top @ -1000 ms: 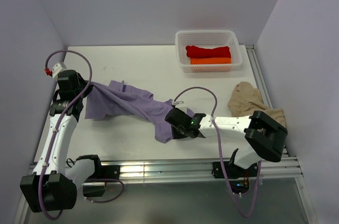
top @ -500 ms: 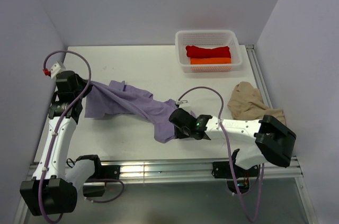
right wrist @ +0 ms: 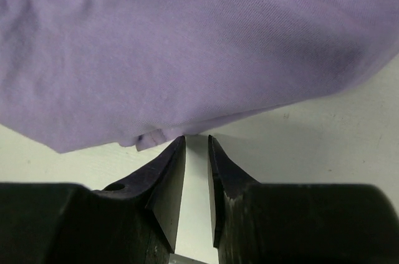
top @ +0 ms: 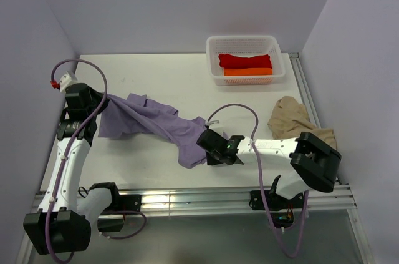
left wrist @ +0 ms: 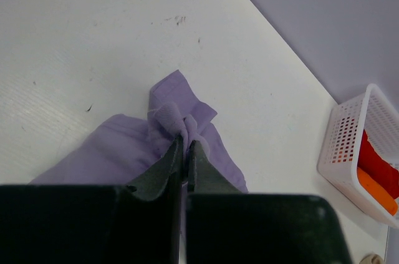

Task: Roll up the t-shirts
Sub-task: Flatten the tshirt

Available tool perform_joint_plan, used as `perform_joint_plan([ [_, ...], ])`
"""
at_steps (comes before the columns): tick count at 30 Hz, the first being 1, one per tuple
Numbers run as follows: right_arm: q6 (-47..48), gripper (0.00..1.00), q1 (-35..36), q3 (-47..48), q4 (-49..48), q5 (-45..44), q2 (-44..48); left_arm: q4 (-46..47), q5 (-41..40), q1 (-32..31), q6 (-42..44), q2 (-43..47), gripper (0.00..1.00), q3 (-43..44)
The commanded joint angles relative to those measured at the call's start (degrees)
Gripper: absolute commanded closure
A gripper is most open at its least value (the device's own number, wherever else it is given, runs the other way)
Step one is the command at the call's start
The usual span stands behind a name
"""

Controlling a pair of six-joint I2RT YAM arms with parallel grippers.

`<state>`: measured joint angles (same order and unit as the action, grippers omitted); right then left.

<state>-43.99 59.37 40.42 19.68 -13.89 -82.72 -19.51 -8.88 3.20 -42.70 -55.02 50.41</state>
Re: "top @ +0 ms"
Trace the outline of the lilac t shirt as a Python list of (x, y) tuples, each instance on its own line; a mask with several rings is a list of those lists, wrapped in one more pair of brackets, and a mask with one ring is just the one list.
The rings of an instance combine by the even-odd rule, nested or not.
[(204, 118), (181, 118), (176, 108), (146, 95), (129, 94), (123, 99), (110, 94), (108, 99), (108, 106), (101, 113), (99, 137), (119, 139), (123, 135), (153, 134), (177, 146), (182, 167), (192, 169), (206, 162), (205, 150), (196, 143), (206, 130)]

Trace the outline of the white plastic basket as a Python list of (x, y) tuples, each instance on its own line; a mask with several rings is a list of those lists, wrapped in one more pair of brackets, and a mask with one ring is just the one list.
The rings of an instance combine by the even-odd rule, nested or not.
[(218, 86), (282, 82), (286, 70), (272, 36), (213, 36), (206, 41), (210, 76)]

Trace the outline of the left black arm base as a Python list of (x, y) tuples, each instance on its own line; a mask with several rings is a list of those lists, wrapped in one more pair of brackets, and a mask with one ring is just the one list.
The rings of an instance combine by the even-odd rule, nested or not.
[(121, 195), (118, 203), (107, 207), (97, 221), (98, 231), (103, 233), (120, 232), (125, 223), (125, 214), (123, 211), (140, 211), (142, 204), (142, 196), (135, 195)]

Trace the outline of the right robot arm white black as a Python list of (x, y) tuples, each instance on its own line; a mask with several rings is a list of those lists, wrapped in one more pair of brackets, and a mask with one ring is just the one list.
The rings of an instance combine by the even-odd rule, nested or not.
[(204, 131), (197, 145), (206, 151), (210, 165), (271, 165), (290, 168), (278, 174), (264, 192), (269, 209), (280, 210), (306, 190), (331, 193), (335, 187), (341, 154), (310, 132), (290, 139), (253, 140), (243, 135), (225, 139)]

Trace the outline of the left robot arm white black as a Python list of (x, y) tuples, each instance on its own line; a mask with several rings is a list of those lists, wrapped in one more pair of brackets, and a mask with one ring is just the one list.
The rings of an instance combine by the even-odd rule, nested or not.
[(57, 158), (46, 194), (36, 213), (24, 218), (24, 229), (40, 255), (84, 251), (91, 229), (105, 211), (122, 205), (115, 183), (96, 183), (77, 198), (85, 159), (97, 130), (96, 116), (109, 100), (84, 83), (66, 87), (66, 107), (57, 129)]

